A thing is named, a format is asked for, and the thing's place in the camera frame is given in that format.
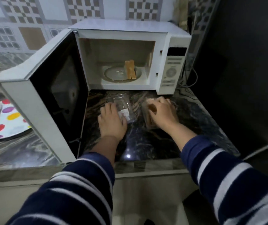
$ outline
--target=microwave door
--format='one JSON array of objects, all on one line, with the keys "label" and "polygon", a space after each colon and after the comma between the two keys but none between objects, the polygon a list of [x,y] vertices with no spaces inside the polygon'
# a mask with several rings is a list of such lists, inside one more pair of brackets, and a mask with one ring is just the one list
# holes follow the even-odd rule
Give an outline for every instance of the microwave door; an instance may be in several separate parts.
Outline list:
[{"label": "microwave door", "polygon": [[79,156],[88,88],[72,30],[1,72],[0,89],[61,162]]}]

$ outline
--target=label on jar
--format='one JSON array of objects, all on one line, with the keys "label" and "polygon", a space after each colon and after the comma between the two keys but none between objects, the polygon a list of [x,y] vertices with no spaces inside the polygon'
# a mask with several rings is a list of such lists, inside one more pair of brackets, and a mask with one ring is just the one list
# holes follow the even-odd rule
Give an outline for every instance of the label on jar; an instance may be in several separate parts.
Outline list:
[{"label": "label on jar", "polygon": [[129,114],[129,109],[122,109],[121,111],[118,112],[119,117],[121,118],[121,115],[124,115],[127,121],[130,121],[130,114]]}]

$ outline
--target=left hand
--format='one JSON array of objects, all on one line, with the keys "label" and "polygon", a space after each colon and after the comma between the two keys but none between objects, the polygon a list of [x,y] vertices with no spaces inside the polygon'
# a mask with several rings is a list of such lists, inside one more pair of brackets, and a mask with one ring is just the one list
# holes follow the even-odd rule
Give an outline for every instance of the left hand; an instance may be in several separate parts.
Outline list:
[{"label": "left hand", "polygon": [[119,118],[115,103],[108,102],[101,107],[101,114],[98,116],[101,138],[113,136],[118,142],[125,136],[127,131],[127,120],[122,116]]}]

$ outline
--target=navy striped shirt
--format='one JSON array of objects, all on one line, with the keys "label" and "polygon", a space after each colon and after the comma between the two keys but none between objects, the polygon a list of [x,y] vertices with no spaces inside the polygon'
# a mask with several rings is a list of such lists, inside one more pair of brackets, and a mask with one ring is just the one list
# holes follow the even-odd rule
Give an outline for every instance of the navy striped shirt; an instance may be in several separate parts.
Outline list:
[{"label": "navy striped shirt", "polygon": [[[202,135],[184,146],[181,158],[220,224],[268,224],[267,176]],[[113,185],[109,160],[86,153],[30,195],[7,224],[111,224]]]}]

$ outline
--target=microwave oven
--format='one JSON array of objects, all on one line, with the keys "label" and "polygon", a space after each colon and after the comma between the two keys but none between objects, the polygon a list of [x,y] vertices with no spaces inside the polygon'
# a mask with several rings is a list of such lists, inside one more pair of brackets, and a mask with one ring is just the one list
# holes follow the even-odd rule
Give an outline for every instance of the microwave oven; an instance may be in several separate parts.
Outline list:
[{"label": "microwave oven", "polygon": [[[72,162],[79,156],[88,91],[173,94],[190,40],[170,22],[84,19],[0,72],[0,90],[56,157]],[[133,79],[124,71],[127,60],[134,61]]]}]

